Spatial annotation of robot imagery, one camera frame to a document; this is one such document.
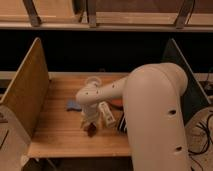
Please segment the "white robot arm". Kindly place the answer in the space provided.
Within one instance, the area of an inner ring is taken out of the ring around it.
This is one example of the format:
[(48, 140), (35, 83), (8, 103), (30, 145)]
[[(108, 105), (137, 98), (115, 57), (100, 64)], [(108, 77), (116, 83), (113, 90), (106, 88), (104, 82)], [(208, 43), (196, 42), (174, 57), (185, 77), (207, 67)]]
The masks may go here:
[(174, 63), (148, 64), (102, 87), (89, 81), (76, 101), (91, 121), (95, 104), (123, 100), (134, 171), (190, 171), (181, 111), (187, 83), (185, 71)]

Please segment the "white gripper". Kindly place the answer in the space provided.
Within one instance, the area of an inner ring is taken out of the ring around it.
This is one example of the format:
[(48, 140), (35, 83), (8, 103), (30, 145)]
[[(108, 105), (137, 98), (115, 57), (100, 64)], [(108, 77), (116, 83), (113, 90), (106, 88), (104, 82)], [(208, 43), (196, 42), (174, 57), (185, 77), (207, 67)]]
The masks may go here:
[(99, 112), (98, 112), (98, 105), (84, 105), (82, 107), (82, 116), (83, 120), (81, 121), (80, 128), (83, 129), (88, 123), (91, 123), (92, 129), (98, 129), (98, 119), (99, 119)]

